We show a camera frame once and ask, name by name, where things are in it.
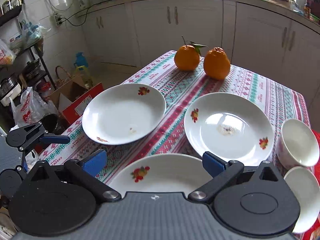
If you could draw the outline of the white plate with stain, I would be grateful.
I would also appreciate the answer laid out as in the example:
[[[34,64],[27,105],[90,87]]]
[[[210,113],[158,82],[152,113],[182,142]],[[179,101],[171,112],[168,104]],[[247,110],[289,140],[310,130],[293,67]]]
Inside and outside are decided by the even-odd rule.
[[[210,152],[224,161],[258,166],[269,158],[274,131],[254,103],[229,93],[209,93],[186,110],[184,130],[195,152]]]

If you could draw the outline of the white bowl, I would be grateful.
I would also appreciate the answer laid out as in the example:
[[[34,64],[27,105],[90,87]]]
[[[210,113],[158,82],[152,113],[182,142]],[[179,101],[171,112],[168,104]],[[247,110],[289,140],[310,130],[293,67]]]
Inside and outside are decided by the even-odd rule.
[[[319,160],[319,145],[312,130],[297,119],[287,119],[281,126],[276,154],[287,170],[302,166],[310,168]]]
[[[300,204],[300,215],[293,233],[307,232],[316,222],[319,214],[319,183],[312,172],[297,166],[290,169],[284,180]]]

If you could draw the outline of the white kitchen cabinets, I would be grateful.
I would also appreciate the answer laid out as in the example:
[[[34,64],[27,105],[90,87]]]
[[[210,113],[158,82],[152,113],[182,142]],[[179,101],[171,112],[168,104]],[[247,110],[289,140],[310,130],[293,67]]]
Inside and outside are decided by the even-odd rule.
[[[183,42],[225,50],[234,65],[319,100],[319,31],[297,19],[226,0],[142,0],[95,9],[83,27],[92,55],[144,67]]]

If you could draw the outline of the black trash bin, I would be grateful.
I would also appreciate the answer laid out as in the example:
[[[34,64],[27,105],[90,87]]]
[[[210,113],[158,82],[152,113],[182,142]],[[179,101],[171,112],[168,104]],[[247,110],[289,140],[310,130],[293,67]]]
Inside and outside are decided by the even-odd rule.
[[[49,133],[55,135],[61,135],[68,128],[68,122],[56,114],[44,116],[40,122]]]

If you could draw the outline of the white red plastic bag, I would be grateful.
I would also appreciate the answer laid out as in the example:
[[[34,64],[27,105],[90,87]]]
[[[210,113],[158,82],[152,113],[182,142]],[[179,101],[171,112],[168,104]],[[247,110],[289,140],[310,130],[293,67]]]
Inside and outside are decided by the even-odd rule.
[[[45,115],[43,100],[32,87],[28,87],[22,93],[19,105],[16,106],[12,99],[10,103],[14,121],[18,127],[39,122]]]

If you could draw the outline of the red cardboard box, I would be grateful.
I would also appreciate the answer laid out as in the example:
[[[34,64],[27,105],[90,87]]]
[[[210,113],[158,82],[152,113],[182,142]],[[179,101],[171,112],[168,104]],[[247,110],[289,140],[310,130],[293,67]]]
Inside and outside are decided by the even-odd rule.
[[[71,125],[83,115],[87,105],[103,90],[102,83],[87,89],[81,76],[76,75],[50,94],[49,98]]]

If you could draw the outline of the patterned tablecloth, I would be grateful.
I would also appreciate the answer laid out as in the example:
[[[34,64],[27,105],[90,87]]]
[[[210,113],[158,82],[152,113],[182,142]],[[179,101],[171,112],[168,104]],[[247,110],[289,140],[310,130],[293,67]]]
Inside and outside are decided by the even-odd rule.
[[[61,165],[102,148],[107,153],[107,164],[97,178],[112,183],[123,169],[133,169],[140,159],[152,155],[181,153],[199,157],[201,152],[191,146],[185,135],[184,121],[190,119],[197,98],[215,92],[242,96],[256,104],[272,125],[273,135],[268,137],[269,142],[277,141],[281,125],[287,119],[310,122],[304,97],[284,85],[237,66],[231,66],[224,80],[216,81],[204,73],[202,66],[192,72],[178,70],[174,56],[173,50],[163,54],[127,80],[159,90],[166,100],[164,119],[150,135],[126,145],[107,146],[89,139],[78,119],[65,131],[71,142],[48,146],[40,159]]]

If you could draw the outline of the blue thermos jug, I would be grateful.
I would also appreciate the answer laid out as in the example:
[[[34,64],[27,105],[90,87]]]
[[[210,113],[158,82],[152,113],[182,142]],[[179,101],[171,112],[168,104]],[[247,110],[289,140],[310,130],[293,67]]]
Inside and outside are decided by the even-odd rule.
[[[86,67],[88,68],[88,62],[83,55],[83,52],[76,53],[76,60],[74,62],[74,66],[76,67]]]

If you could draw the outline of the black metal shelf rack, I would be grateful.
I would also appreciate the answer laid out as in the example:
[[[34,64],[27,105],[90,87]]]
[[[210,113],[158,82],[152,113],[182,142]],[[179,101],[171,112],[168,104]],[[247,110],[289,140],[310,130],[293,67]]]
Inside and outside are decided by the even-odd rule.
[[[17,86],[33,87],[48,77],[56,85],[43,60],[44,27],[27,13],[25,4],[1,15],[1,100]]]

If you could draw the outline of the bumpy orange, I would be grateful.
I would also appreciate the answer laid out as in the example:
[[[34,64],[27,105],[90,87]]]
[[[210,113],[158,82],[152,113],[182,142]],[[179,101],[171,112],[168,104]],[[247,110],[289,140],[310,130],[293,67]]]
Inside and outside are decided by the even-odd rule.
[[[207,76],[216,80],[224,80],[231,70],[231,63],[225,51],[220,47],[215,47],[205,56],[203,69]]]

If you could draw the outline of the orange with leaf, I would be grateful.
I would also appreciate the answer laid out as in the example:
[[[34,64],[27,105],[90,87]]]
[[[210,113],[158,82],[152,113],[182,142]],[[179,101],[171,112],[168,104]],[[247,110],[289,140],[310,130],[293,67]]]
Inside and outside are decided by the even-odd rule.
[[[206,48],[207,45],[196,43],[193,41],[186,42],[183,36],[182,38],[184,45],[181,46],[176,52],[174,62],[179,70],[192,72],[198,67],[200,63],[200,49]]]

